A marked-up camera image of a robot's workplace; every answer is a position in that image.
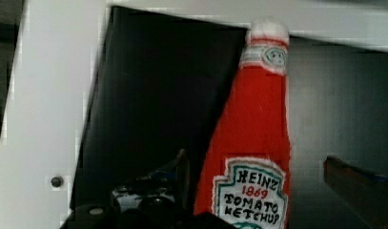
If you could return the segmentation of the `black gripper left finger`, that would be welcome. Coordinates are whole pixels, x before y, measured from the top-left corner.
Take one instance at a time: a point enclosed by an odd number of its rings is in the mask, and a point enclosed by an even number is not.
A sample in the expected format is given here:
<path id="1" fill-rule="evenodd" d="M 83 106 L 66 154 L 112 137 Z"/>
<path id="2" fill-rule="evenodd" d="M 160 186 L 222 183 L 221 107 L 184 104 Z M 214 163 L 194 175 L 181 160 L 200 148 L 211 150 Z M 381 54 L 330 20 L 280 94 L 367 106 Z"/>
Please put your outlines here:
<path id="1" fill-rule="evenodd" d="M 185 150 L 166 165 L 111 190 L 111 201 L 71 211 L 59 229 L 236 229 L 211 213 L 188 210 L 190 161 Z"/>

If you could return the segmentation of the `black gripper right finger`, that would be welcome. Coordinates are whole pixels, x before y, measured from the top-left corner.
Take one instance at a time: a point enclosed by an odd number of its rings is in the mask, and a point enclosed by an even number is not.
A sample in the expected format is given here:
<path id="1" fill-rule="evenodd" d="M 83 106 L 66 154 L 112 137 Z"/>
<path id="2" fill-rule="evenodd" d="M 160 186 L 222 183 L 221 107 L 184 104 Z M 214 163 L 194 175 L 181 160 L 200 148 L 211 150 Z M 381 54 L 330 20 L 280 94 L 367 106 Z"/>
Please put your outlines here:
<path id="1" fill-rule="evenodd" d="M 388 229 L 388 177 L 335 156 L 323 162 L 324 182 L 370 229 Z"/>

